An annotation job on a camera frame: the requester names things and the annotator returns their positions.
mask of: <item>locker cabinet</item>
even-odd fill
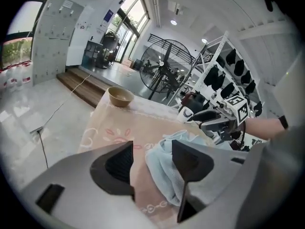
[[[54,24],[52,16],[43,15],[35,33],[37,38],[49,38],[52,25]]]
[[[35,38],[33,42],[32,56],[33,59],[45,59],[49,57],[49,39]]]
[[[59,73],[65,72],[67,62],[67,52],[69,47],[69,40],[59,40],[59,55],[56,58],[56,64]]]
[[[70,17],[70,13],[71,13],[72,9],[68,9],[66,7],[62,7],[60,13],[59,13],[59,17],[63,20],[67,20]]]
[[[54,21],[51,26],[50,36],[51,39],[59,39],[64,33],[65,21],[58,16],[54,16]]]
[[[64,1],[65,0],[48,0],[43,14],[49,16],[58,15]]]
[[[52,76],[50,72],[50,68],[53,64],[51,59],[36,59],[33,61],[34,84],[39,84],[56,77],[56,75]]]
[[[70,40],[74,30],[75,22],[71,20],[62,20],[62,33],[60,34],[60,39]]]

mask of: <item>green foliage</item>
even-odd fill
[[[138,21],[136,21],[131,15],[128,15],[128,18],[130,19],[131,24],[133,24],[135,27],[138,24]],[[120,18],[120,16],[118,16],[117,14],[114,16],[114,18],[112,19],[111,23],[113,25],[115,25],[115,27],[119,26],[119,23],[122,21],[122,19]]]
[[[20,51],[22,50],[22,59],[31,57],[31,40],[23,40],[3,45],[2,62],[3,64],[11,64],[20,61]]]

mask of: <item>wooden bowl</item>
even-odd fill
[[[127,107],[127,105],[134,99],[133,93],[122,87],[109,87],[108,92],[111,103],[117,107]]]

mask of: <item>human arm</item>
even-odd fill
[[[264,140],[275,137],[288,127],[288,125],[283,124],[283,117],[282,119],[247,118],[245,123],[247,134]]]

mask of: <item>light blue towel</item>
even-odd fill
[[[205,141],[199,135],[189,135],[186,130],[164,135],[163,138],[153,149],[146,152],[145,161],[160,192],[169,203],[180,206],[184,181],[172,161],[172,140],[200,145],[205,145]]]

